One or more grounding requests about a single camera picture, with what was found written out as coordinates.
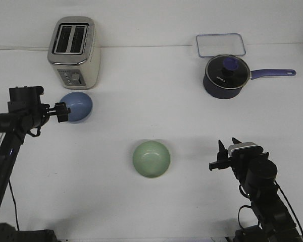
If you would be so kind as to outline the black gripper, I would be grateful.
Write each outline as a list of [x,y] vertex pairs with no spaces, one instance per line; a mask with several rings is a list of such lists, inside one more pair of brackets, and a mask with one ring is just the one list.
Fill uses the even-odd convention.
[[64,102],[55,103],[54,107],[49,104],[41,104],[41,122],[48,122],[50,116],[57,116],[58,122],[67,122],[70,108]]
[[[242,142],[232,137],[232,142],[234,145],[241,144]],[[212,171],[214,169],[227,169],[229,167],[232,168],[233,172],[240,172],[242,170],[240,160],[237,158],[229,157],[226,158],[226,148],[223,145],[221,140],[218,140],[218,160],[215,162],[209,163],[209,170]]]

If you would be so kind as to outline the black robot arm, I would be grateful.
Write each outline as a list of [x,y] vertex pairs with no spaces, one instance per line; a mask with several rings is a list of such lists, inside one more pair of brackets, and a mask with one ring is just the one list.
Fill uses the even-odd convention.
[[[9,89],[8,112],[0,114],[0,207],[10,176],[26,135],[40,136],[40,129],[53,115],[58,122],[66,122],[71,112],[64,102],[54,107],[41,102],[41,86]],[[0,241],[57,241],[51,229],[20,231],[7,223],[0,223]]]
[[269,153],[253,142],[232,139],[225,148],[218,142],[217,160],[209,169],[231,168],[239,181],[240,193],[250,201],[257,225],[241,226],[232,241],[303,241],[303,229],[288,199],[276,182],[277,166],[269,160]]

